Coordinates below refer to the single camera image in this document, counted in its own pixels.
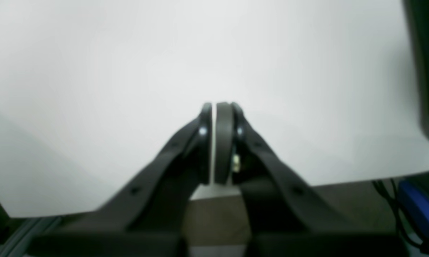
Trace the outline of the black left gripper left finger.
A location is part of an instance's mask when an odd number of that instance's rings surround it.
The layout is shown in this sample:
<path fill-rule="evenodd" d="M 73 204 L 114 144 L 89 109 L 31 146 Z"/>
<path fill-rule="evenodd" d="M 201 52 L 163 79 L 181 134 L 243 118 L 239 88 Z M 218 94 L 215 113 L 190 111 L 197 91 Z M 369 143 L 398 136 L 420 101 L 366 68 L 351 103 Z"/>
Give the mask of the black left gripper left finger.
<path fill-rule="evenodd" d="M 212 105 L 182 127 L 156 158 L 104 206 L 35 237 L 34 257 L 186 257 L 182 220 L 193 192 L 210 179 Z"/>

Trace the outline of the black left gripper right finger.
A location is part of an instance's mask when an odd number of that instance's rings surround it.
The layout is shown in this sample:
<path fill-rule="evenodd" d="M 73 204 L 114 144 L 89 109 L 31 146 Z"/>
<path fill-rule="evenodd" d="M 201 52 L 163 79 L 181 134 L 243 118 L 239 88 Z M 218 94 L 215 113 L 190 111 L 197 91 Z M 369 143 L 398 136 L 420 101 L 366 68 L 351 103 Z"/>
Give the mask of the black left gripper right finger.
<path fill-rule="evenodd" d="M 392 233 L 357 226 L 282 162 L 236 103 L 216 105 L 214 180 L 237 185 L 252 236 L 246 257 L 406 257 Z"/>

